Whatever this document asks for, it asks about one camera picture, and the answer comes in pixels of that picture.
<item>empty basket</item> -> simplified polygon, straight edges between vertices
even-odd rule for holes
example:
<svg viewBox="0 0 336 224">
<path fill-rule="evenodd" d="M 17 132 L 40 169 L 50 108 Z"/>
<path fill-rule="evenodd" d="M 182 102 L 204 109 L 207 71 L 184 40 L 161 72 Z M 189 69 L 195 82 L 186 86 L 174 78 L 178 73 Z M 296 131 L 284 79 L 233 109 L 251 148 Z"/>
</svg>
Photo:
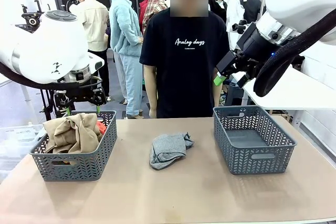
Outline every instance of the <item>empty basket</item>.
<svg viewBox="0 0 336 224">
<path fill-rule="evenodd" d="M 95 113 L 95 111 L 72 111 L 78 113 Z M 107 130 L 98 148 L 92 153 L 46 154 L 48 135 L 45 135 L 32 149 L 31 155 L 45 181 L 93 181 L 98 180 L 109 160 L 117 140 L 115 111 L 101 111 L 98 120 L 103 120 Z"/>
<path fill-rule="evenodd" d="M 234 175 L 284 173 L 296 146 L 258 106 L 214 108 L 215 140 Z"/>
</svg>

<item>white table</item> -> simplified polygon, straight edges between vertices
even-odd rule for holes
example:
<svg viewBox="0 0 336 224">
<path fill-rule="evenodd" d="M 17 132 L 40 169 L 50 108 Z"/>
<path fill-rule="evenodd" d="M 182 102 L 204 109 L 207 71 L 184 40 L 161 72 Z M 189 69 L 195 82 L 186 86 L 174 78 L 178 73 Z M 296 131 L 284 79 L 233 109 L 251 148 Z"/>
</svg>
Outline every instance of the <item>white table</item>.
<svg viewBox="0 0 336 224">
<path fill-rule="evenodd" d="M 238 81 L 244 72 L 234 73 Z M 253 91 L 255 79 L 245 84 L 242 105 L 247 96 L 265 110 L 294 110 L 292 125 L 300 127 L 304 110 L 335 110 L 336 91 L 323 83 L 289 67 L 274 88 L 265 96 L 259 97 Z"/>
</svg>

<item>gray folded fabric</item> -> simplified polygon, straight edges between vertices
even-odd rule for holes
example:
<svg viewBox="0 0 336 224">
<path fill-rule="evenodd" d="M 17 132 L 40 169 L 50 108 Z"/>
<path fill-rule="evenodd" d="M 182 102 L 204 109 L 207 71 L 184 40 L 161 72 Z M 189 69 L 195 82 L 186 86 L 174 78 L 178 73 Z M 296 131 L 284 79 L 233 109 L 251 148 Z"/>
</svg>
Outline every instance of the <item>gray folded fabric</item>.
<svg viewBox="0 0 336 224">
<path fill-rule="evenodd" d="M 180 157 L 185 157 L 186 150 L 193 145 L 188 133 L 158 136 L 153 141 L 150 165 L 157 170 L 166 168 Z"/>
</svg>

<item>brown garment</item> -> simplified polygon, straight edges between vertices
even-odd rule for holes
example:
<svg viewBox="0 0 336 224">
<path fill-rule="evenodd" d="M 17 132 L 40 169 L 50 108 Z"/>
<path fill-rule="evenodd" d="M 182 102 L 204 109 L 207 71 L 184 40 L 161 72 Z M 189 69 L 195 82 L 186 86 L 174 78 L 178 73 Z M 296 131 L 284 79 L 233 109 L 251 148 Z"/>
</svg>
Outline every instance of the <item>brown garment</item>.
<svg viewBox="0 0 336 224">
<path fill-rule="evenodd" d="M 43 123 L 49 136 L 45 153 L 91 153 L 102 138 L 97 114 L 77 114 Z"/>
</svg>

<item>mannequin hand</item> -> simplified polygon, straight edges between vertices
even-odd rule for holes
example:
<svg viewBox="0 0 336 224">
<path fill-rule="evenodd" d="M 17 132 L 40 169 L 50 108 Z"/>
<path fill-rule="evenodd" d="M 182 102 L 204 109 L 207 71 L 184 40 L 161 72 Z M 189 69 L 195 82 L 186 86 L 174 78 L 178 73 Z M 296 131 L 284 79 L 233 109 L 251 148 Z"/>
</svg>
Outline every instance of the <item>mannequin hand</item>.
<svg viewBox="0 0 336 224">
<path fill-rule="evenodd" d="M 149 117 L 155 119 L 156 118 L 156 109 L 149 110 Z"/>
</svg>

